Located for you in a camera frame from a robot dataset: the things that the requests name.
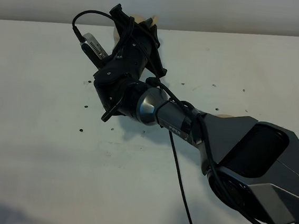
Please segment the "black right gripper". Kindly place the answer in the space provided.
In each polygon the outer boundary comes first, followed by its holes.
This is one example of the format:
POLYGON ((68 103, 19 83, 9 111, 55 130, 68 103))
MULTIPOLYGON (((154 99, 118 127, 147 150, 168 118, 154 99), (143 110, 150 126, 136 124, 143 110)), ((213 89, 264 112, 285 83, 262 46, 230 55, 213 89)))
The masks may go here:
POLYGON ((121 4, 114 6, 109 13, 115 21, 120 39, 112 54, 103 60, 104 67, 99 72, 141 76, 147 68, 156 77, 164 77, 167 70, 160 59, 160 43, 153 19, 142 21, 141 29, 137 29, 134 28, 134 18, 123 12, 121 4))

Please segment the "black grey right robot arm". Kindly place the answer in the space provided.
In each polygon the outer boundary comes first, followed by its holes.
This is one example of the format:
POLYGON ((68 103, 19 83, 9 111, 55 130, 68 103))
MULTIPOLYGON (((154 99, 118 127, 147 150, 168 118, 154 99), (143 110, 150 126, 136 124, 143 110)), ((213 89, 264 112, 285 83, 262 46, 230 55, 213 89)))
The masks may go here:
POLYGON ((103 121, 124 115, 159 125, 200 151, 214 194, 252 224, 299 224, 299 139, 250 116, 205 113, 160 82, 166 74, 152 20, 136 23, 120 5, 110 11, 120 36, 94 85, 103 121))

